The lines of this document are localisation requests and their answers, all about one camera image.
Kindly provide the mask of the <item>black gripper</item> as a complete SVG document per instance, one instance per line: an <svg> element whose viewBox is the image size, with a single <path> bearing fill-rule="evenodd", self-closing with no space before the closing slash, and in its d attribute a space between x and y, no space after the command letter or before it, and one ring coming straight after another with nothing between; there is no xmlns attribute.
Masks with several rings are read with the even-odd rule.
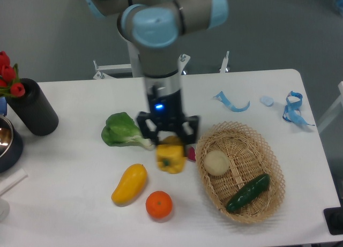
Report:
<svg viewBox="0 0 343 247"><path fill-rule="evenodd" d="M165 94L164 89L157 84L148 88L150 113L140 111L136 118L142 136L158 146L160 144L159 132L173 132L184 145L194 144L198 137L200 117L184 115L180 89L171 94ZM149 128L148 120L155 125L154 130Z"/></svg>

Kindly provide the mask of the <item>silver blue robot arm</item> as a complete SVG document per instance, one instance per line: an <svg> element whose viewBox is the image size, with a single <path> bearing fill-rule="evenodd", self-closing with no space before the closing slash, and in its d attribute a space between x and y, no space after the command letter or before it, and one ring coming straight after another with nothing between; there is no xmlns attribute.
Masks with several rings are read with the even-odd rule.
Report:
<svg viewBox="0 0 343 247"><path fill-rule="evenodd" d="M86 0L86 3L96 16L118 15L118 32L138 52L150 109L137 116L143 136L158 145L161 131L173 132L183 144L195 143L199 117L187 117L182 109L177 40L223 24L228 18L228 1Z"/></svg>

